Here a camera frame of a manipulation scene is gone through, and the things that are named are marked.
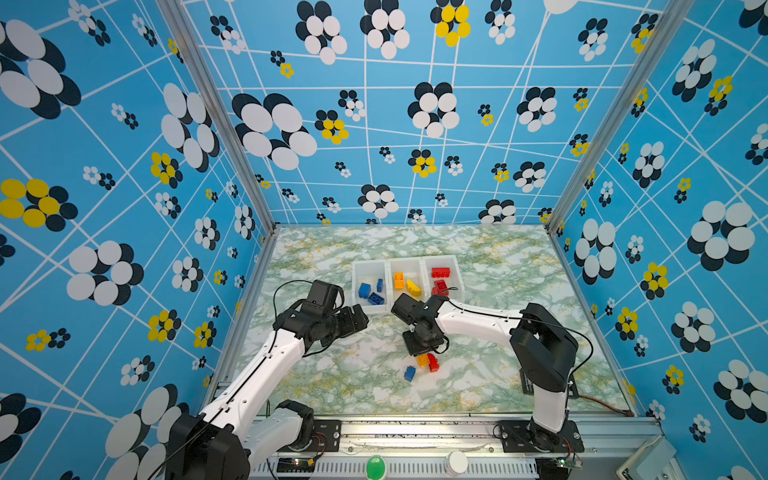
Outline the red curved lego brick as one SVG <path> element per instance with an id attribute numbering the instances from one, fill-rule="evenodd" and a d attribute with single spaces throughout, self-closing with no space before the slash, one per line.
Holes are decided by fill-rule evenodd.
<path id="1" fill-rule="evenodd" d="M 438 362 L 436 356 L 433 355 L 433 354 L 428 354 L 427 355 L 427 359 L 428 359 L 428 366 L 429 366 L 430 372 L 431 373 L 438 372 L 439 369 L 440 369 L 440 365 L 439 365 L 439 362 Z"/>

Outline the small blue lego brick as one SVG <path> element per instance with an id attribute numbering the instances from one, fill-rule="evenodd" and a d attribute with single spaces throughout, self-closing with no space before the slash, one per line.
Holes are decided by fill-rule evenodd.
<path id="1" fill-rule="evenodd" d="M 408 382 L 412 382 L 416 373 L 416 369 L 413 366 L 408 366 L 404 372 L 404 379 Z"/>

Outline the blue square lego brick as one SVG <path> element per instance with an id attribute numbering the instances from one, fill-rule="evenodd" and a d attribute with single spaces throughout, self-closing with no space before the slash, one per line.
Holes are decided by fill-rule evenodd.
<path id="1" fill-rule="evenodd" d="M 372 305 L 384 305 L 384 304 L 385 304 L 385 302 L 386 302 L 386 300 L 385 300 L 385 298 L 384 298 L 384 297 L 382 297 L 381 295 L 379 295 L 379 294 L 377 294 L 377 293 L 375 293 L 375 292 L 372 292 L 372 293 L 369 295 L 369 297 L 368 297 L 368 301 L 369 301 L 369 302 L 370 302 Z"/>

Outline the red arched lego brick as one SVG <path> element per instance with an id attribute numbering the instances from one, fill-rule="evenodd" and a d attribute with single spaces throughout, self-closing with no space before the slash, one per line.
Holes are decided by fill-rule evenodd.
<path id="1" fill-rule="evenodd" d="M 434 281 L 432 294 L 437 296 L 449 296 L 450 288 L 443 279 L 437 279 Z"/>

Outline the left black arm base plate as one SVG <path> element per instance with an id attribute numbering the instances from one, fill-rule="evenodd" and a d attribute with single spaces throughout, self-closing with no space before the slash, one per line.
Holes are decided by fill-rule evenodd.
<path id="1" fill-rule="evenodd" d="M 293 452 L 338 452 L 342 434 L 342 422 L 335 419 L 315 420 L 308 436 L 297 443 L 288 445 L 283 451 Z"/>

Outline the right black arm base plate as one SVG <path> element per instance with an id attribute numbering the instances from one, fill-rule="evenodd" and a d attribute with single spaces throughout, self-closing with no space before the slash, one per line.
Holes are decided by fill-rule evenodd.
<path id="1" fill-rule="evenodd" d="M 501 420 L 492 430 L 505 453 L 583 453 L 582 436 L 574 421 L 566 420 L 557 433 L 553 433 L 533 420 Z"/>

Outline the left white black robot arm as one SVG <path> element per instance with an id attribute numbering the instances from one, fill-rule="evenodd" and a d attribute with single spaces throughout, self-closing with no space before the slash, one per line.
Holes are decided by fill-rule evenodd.
<path id="1" fill-rule="evenodd" d="M 247 479 L 271 455 L 311 439 L 312 408 L 296 401 L 278 404 L 265 420 L 257 415 L 282 378 L 314 344 L 365 330 L 361 306 L 348 306 L 340 286 L 321 280 L 307 296 L 276 314 L 259 352 L 225 390 L 199 414 L 181 415 L 172 425 L 165 460 L 150 473 L 166 479 Z"/>

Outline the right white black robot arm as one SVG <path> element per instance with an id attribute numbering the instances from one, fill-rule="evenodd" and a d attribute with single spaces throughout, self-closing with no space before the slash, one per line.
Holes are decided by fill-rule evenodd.
<path id="1" fill-rule="evenodd" d="M 514 352 L 533 385 L 531 429 L 555 435 L 568 413 L 568 389 L 577 369 L 579 343 L 542 305 L 498 310 L 468 305 L 449 296 L 425 301 L 407 294 L 395 300 L 391 313 L 407 325 L 403 339 L 410 355 L 435 353 L 455 336 L 468 336 L 506 346 Z"/>

